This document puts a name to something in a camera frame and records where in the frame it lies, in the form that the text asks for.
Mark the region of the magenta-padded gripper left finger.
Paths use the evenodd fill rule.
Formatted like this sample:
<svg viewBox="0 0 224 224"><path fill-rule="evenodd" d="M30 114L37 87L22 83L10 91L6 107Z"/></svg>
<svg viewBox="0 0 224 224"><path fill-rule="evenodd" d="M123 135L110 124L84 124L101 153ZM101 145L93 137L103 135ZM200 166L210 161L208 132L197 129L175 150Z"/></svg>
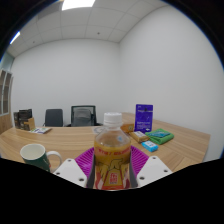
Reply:
<svg viewBox="0 0 224 224"><path fill-rule="evenodd" d="M95 180L94 169L94 148L90 148L75 159L66 159L54 174L78 186L92 188Z"/></svg>

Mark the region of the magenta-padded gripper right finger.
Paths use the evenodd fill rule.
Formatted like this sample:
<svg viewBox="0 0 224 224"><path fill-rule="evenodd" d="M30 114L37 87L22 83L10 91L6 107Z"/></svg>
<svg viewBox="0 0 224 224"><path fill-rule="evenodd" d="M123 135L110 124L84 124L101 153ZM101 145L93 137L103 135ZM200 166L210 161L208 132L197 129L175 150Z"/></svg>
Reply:
<svg viewBox="0 0 224 224"><path fill-rule="evenodd" d="M131 147L129 174L132 188L146 186L171 173L157 156L148 156L140 149Z"/></svg>

